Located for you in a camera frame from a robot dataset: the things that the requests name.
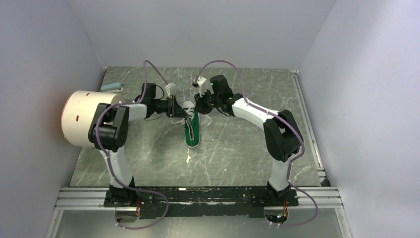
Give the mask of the green canvas sneaker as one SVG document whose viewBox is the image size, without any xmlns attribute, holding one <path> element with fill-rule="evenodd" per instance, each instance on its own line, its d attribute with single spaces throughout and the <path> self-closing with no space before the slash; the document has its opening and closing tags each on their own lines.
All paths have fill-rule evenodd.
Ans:
<svg viewBox="0 0 420 238">
<path fill-rule="evenodd" d="M 200 117 L 195 110 L 195 103 L 190 100 L 184 101 L 181 108 L 187 113 L 187 117 L 181 120 L 186 144 L 192 148 L 197 147 L 200 143 Z"/>
</svg>

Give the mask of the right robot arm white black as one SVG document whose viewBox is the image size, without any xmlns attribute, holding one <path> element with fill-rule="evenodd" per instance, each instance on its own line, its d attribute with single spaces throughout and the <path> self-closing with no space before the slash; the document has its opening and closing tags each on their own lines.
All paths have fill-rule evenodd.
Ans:
<svg viewBox="0 0 420 238">
<path fill-rule="evenodd" d="M 271 175 L 267 183 L 267 199 L 280 205 L 290 190 L 290 173 L 294 159 L 304 153 L 304 143 L 297 123 L 289 110 L 274 111 L 251 102 L 240 93 L 233 93 L 224 75 L 211 79 L 198 76 L 193 86 L 196 111 L 202 115 L 213 109 L 228 116 L 245 119 L 264 132 L 266 149 L 272 157 Z"/>
</svg>

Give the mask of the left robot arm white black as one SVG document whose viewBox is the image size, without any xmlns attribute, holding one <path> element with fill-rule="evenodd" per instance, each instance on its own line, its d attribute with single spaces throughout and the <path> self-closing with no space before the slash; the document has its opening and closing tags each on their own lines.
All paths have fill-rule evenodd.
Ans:
<svg viewBox="0 0 420 238">
<path fill-rule="evenodd" d="M 134 101 L 99 103 L 96 107 L 88 131 L 88 140 L 102 154 L 110 174 L 105 206 L 131 206 L 140 203 L 135 181 L 125 158 L 124 145 L 127 141 L 129 122 L 147 119 L 153 114 L 183 120 L 194 115 L 191 109 L 182 108 L 173 95 L 156 98 L 157 88 L 155 83 L 144 83 L 142 94 Z"/>
</svg>

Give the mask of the white shoelace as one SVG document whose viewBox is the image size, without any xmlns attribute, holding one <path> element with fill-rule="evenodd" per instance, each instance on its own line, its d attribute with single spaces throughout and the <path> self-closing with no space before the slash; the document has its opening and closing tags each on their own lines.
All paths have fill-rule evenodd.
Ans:
<svg viewBox="0 0 420 238">
<path fill-rule="evenodd" d="M 200 114 L 196 111 L 195 106 L 193 104 L 190 104 L 188 106 L 183 105 L 181 107 L 186 111 L 188 116 L 186 118 L 181 118 L 177 121 L 171 119 L 171 124 L 181 124 L 184 126 L 185 129 L 199 129 L 201 127 Z"/>
</svg>

